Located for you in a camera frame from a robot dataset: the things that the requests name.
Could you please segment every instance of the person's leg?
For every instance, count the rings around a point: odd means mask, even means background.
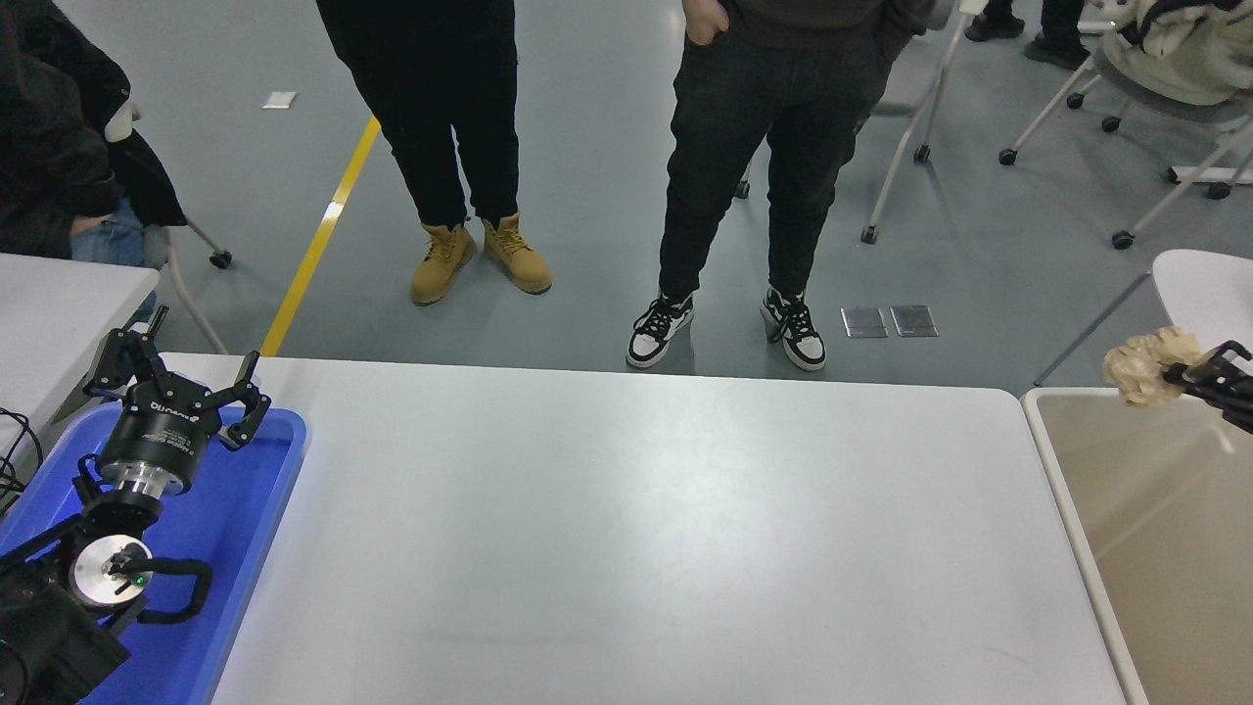
[[[517,212],[517,45],[512,0],[466,0],[464,41],[447,66],[452,125],[475,214]]]
[[[660,291],[635,321],[626,349],[632,367],[660,362],[670,338],[692,319],[692,292],[700,284],[709,245],[744,167],[783,105],[793,55],[733,34],[709,46],[684,43],[674,79],[675,145],[668,164]]]
[[[1014,0],[989,0],[984,13],[966,28],[966,39],[1014,39],[1022,34],[1026,23],[1014,16]]]
[[[826,364],[826,347],[804,302],[818,234],[834,200],[836,177],[853,155],[857,131],[882,98],[891,68],[873,38],[803,53],[791,104],[771,144],[769,284],[762,317],[772,342],[807,372]]]
[[[144,227],[130,209],[130,200],[123,198],[117,212],[91,229],[70,238],[70,258],[78,262],[143,267]],[[147,321],[157,307],[157,292],[152,292],[132,313],[132,321]]]
[[[449,101],[440,95],[442,66],[432,63],[434,38],[415,26],[402,46],[382,35],[368,9],[348,13],[337,3],[320,1],[336,55],[352,71],[366,105],[378,119],[383,136],[405,177],[422,223],[452,228],[466,217],[465,193],[452,143]]]
[[[1089,55],[1079,39],[1079,16],[1084,0],[1044,0],[1040,10],[1041,31],[1022,49],[1022,55],[1034,61],[1044,61],[1076,70]]]
[[[413,21],[412,31],[401,36],[383,24],[395,19],[381,13],[371,16],[370,8],[318,0],[318,9],[336,54],[352,71],[392,147],[430,235],[426,255],[410,280],[410,298],[417,304],[434,303],[449,292],[476,250],[464,224],[465,193],[452,143],[450,100],[442,90],[447,18],[430,14],[424,20],[431,21]]]
[[[1063,45],[1079,44],[1079,18],[1084,14],[1084,0],[1044,0],[1040,26],[1045,39]]]
[[[452,125],[470,203],[482,218],[484,248],[515,286],[544,293],[553,274],[521,233],[517,212],[517,48],[512,0],[464,0],[457,46],[446,66]]]

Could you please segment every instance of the tan work boot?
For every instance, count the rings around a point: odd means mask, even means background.
[[[544,263],[544,257],[531,249],[517,232],[517,213],[501,218],[500,229],[491,227],[491,220],[482,219],[484,248],[509,269],[514,286],[526,293],[544,293],[553,286],[553,274]]]
[[[470,232],[460,223],[452,229],[422,223],[422,229],[431,233],[431,247],[413,270],[413,279],[408,284],[410,298],[419,306],[444,298],[457,278],[457,269],[479,249],[470,238]]]

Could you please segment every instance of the beige bin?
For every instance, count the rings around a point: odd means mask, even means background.
[[[1190,398],[1022,406],[1128,702],[1253,704],[1253,436]]]

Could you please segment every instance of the black pants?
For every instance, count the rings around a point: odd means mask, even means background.
[[[687,43],[674,79],[660,288],[695,291],[718,223],[762,138],[771,145],[769,282],[804,291],[836,175],[883,95],[891,63],[868,31],[814,49],[767,49],[725,34]]]
[[[1014,0],[989,0],[984,15],[991,20],[1007,20],[1014,14]],[[1079,44],[1079,16],[1084,0],[1044,0],[1040,28],[1044,38],[1056,44]]]
[[[378,118],[421,220],[517,212],[512,0],[318,0],[335,51]]]

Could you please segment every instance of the black shoe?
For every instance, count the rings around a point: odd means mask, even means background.
[[[1022,55],[1032,61],[1044,61],[1045,64],[1076,71],[1091,53],[1078,41],[1054,41],[1045,39],[1040,34],[1036,35],[1034,41],[1022,48]]]
[[[692,312],[690,293],[678,302],[659,294],[649,303],[648,311],[635,318],[635,332],[626,347],[626,363],[642,371],[660,363],[674,333],[692,322]]]
[[[772,286],[762,301],[762,319],[771,342],[783,342],[783,352],[792,364],[807,373],[816,373],[827,364],[827,348],[822,336],[813,329],[804,293],[782,296]]]
[[[1007,19],[990,20],[987,15],[979,15],[975,21],[966,28],[966,39],[971,41],[987,41],[989,39],[1014,39],[1022,34],[1026,25],[1022,20],[1010,15]]]

